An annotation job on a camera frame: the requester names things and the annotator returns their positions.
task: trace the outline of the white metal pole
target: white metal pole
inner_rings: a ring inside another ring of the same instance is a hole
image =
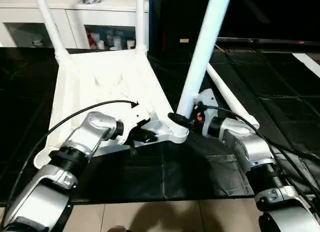
[[[51,11],[47,5],[46,0],[36,0],[38,7],[44,18],[45,27],[50,36],[51,42],[54,47],[56,59],[60,60],[61,57],[69,56],[68,51],[65,49]]]
[[[257,129],[259,129],[259,122],[255,119],[254,116],[250,115],[247,110],[242,106],[239,100],[235,97],[229,87],[225,84],[225,82],[218,75],[216,70],[210,65],[210,63],[206,66],[206,71],[209,76],[215,83],[216,87],[220,91],[221,95],[224,97],[226,103],[230,107],[231,111],[237,113],[238,115],[244,117],[251,124],[253,124]]]
[[[137,51],[147,51],[145,45],[145,27],[144,27],[144,17],[145,17],[145,0],[136,0],[136,12],[135,12],[136,22],[135,22],[135,48]]]
[[[214,49],[228,4],[229,0],[209,0],[180,98],[177,114],[187,118],[191,115],[194,98],[199,93],[202,80],[206,73],[206,66]]]

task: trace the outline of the tile floor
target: tile floor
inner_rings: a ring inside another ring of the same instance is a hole
[[[75,206],[63,232],[259,232],[260,215],[252,199]]]

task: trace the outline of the black table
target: black table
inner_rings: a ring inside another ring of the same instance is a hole
[[[176,110],[190,59],[168,61],[150,56],[149,61]],[[291,54],[273,53],[215,53],[212,61],[240,102],[258,119],[263,134],[284,146],[320,153],[320,79],[302,63]],[[57,72],[53,49],[0,48],[0,175],[5,171],[0,179],[0,205],[4,205],[27,153],[48,129]],[[201,89],[206,88],[212,88],[219,105],[227,107],[208,76]],[[320,182],[320,168],[314,162],[293,159],[307,176]],[[285,160],[283,165],[306,190]],[[30,162],[18,192],[35,172]],[[162,142],[138,148],[135,156],[122,151],[94,158],[79,180],[73,201],[90,204],[252,196],[232,152],[217,139],[191,133],[183,144]]]

